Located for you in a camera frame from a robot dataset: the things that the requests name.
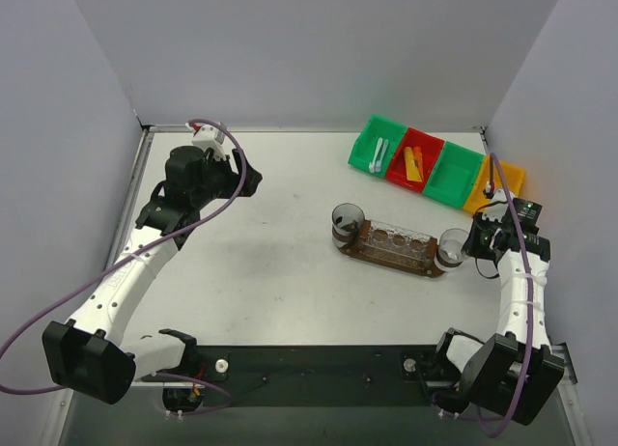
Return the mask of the clear glass cup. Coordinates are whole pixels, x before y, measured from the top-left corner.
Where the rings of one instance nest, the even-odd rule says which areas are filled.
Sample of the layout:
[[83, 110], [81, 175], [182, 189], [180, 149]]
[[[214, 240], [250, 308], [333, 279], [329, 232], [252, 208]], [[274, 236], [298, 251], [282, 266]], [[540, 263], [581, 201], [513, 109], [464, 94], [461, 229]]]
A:
[[442, 233], [438, 239], [435, 253], [435, 266], [442, 272], [450, 272], [464, 263], [468, 256], [464, 252], [464, 244], [468, 231], [451, 228]]

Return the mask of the yellow toothpaste tube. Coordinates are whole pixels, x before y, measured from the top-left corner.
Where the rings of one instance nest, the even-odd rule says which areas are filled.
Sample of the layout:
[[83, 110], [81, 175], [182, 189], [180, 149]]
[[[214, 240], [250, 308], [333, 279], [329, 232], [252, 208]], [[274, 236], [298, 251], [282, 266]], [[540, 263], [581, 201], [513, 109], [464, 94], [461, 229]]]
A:
[[424, 179], [421, 179], [417, 170], [417, 167], [414, 162], [412, 147], [404, 148], [404, 161], [406, 167], [406, 175], [408, 181], [414, 182], [422, 182]]

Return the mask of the grey glass cup with holder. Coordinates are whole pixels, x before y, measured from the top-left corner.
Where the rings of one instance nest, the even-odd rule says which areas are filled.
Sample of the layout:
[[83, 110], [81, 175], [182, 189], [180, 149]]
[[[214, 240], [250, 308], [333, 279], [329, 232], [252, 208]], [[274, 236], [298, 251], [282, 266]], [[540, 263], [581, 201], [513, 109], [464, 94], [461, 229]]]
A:
[[364, 211], [355, 204], [343, 203], [336, 206], [331, 213], [331, 234], [337, 248], [352, 245], [365, 222]]

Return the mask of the clear acrylic toothbrush rack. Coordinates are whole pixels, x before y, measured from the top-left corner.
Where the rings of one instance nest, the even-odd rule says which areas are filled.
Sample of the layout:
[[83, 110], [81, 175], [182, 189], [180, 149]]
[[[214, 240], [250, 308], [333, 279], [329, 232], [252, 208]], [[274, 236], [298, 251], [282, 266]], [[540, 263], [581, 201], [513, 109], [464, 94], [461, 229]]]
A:
[[424, 274], [434, 261], [437, 239], [377, 220], [366, 220], [356, 248], [363, 259]]

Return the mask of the orange toothpaste tube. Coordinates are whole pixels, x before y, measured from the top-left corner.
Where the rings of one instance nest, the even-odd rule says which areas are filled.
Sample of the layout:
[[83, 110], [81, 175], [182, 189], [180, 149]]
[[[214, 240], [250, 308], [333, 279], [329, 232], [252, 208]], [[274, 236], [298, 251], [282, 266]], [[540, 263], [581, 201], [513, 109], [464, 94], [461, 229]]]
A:
[[419, 176], [421, 179], [424, 179], [424, 159], [422, 149], [416, 146], [412, 149], [412, 152]]

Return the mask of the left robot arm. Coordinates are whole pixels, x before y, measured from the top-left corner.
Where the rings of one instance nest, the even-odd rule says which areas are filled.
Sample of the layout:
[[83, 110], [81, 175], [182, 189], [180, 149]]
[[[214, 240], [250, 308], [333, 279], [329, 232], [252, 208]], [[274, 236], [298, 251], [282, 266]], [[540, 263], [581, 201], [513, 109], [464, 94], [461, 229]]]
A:
[[127, 325], [158, 273], [181, 251], [211, 201], [252, 196], [262, 179], [242, 151], [217, 159], [213, 150], [181, 146], [170, 152], [165, 178], [131, 231], [126, 250], [87, 301], [66, 322], [51, 322], [42, 344], [52, 380], [107, 404], [131, 383], [167, 371], [187, 379], [198, 367], [197, 341], [162, 329], [125, 343]]

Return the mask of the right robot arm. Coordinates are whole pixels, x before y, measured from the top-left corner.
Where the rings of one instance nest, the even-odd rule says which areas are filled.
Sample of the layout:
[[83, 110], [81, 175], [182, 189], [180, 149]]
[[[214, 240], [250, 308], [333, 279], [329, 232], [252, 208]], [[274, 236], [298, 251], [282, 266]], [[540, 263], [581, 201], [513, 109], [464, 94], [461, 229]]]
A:
[[497, 190], [472, 216], [469, 231], [451, 229], [438, 242], [435, 265], [450, 272], [465, 260], [490, 261], [500, 282], [497, 329], [487, 340], [449, 328], [435, 362], [456, 384], [432, 395], [453, 416], [475, 404], [529, 425], [562, 379], [565, 363], [551, 351], [545, 286], [550, 243], [536, 225], [541, 205]]

